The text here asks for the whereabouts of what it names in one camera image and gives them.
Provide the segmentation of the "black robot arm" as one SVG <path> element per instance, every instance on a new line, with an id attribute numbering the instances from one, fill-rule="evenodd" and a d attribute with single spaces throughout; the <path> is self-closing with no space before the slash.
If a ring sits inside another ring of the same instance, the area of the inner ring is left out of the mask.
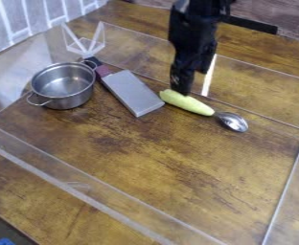
<path id="1" fill-rule="evenodd" d="M 176 0 L 170 10 L 168 41 L 175 49 L 170 66 L 170 87 L 187 96 L 195 72 L 206 74 L 218 41 L 219 23 L 230 17 L 231 0 Z"/>

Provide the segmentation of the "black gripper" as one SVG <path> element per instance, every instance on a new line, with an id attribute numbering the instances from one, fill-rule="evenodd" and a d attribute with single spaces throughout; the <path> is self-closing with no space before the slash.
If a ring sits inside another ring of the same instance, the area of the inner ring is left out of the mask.
<path id="1" fill-rule="evenodd" d="M 206 74 L 216 52 L 215 32 L 219 7 L 199 6 L 187 11 L 171 8 L 168 41 L 175 48 L 170 67 L 170 88 L 188 96 L 195 81 L 195 71 Z"/>

